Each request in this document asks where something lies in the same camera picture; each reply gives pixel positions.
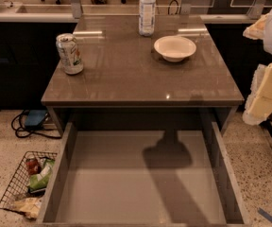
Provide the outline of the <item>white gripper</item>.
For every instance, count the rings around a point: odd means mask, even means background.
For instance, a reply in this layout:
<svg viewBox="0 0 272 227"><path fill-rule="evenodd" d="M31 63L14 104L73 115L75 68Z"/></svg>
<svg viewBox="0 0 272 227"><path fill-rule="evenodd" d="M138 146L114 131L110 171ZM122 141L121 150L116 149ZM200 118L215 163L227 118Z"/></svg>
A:
<svg viewBox="0 0 272 227"><path fill-rule="evenodd" d="M272 9L248 26L243 36L251 40L262 40L263 48L272 54ZM272 63L259 64L250 86L243 120L248 125L259 125L272 114Z"/></svg>

